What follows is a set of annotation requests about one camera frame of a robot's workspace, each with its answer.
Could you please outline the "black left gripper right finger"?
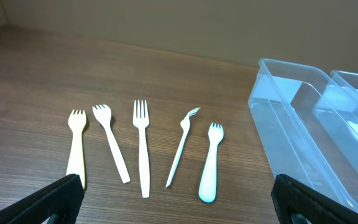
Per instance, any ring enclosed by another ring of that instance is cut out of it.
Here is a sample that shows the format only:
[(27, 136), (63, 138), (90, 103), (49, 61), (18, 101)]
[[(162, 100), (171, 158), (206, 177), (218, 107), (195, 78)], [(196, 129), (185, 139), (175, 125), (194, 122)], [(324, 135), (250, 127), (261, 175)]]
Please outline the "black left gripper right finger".
[(271, 197), (281, 224), (358, 224), (358, 213), (286, 174), (276, 176)]

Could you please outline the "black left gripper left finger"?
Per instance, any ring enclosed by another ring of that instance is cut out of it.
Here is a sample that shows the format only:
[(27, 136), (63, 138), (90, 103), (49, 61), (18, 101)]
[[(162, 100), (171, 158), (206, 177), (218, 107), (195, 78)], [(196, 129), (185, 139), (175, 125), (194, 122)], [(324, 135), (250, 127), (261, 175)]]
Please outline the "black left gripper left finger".
[(69, 174), (0, 210), (0, 223), (75, 223), (85, 191), (78, 174)]

